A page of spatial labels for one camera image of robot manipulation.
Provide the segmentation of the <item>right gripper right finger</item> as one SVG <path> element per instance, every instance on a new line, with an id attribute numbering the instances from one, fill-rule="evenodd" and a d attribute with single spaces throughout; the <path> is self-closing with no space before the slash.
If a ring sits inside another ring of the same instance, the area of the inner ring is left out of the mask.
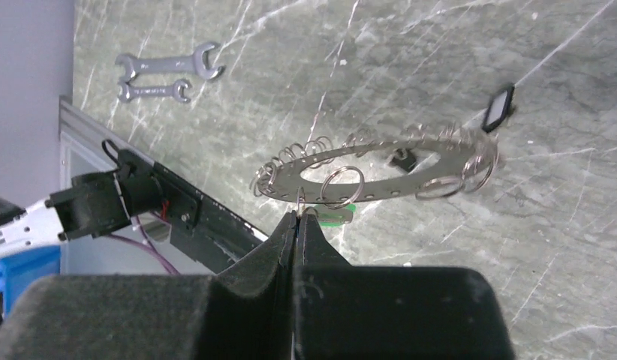
<path id="1" fill-rule="evenodd" d="M 326 240 L 318 219 L 313 214 L 299 214 L 293 255 L 293 358 L 302 354 L 301 304 L 307 299 L 302 270 L 307 265 L 350 266 L 351 264 Z"/>

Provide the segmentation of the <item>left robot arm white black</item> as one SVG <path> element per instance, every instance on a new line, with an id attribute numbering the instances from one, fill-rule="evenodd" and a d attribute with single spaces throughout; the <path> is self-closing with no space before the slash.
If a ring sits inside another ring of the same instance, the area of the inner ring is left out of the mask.
<path id="1" fill-rule="evenodd" d="M 83 236 L 106 236 L 130 224 L 114 172 L 86 173 L 25 208 L 0 197 L 0 259 Z"/>

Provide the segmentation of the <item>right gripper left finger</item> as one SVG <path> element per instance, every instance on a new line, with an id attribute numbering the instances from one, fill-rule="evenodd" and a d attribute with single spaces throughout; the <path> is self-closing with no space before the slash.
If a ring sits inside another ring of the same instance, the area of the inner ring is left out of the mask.
<path id="1" fill-rule="evenodd" d="M 217 275 L 209 294 L 210 359 L 290 359 L 291 271 L 297 218 Z"/>

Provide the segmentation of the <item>green head key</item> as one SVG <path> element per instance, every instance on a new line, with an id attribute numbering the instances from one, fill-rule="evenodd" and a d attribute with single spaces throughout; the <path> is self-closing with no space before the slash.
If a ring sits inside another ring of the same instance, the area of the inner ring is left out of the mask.
<path id="1" fill-rule="evenodd" d="M 323 227 L 340 227 L 349 224 L 354 219 L 357 207 L 348 204 L 341 208 L 330 208 L 324 204 L 308 204 L 305 201 L 305 191 L 299 187 L 296 192 L 296 216 L 298 219 L 302 215 L 314 215 L 318 223 Z"/>

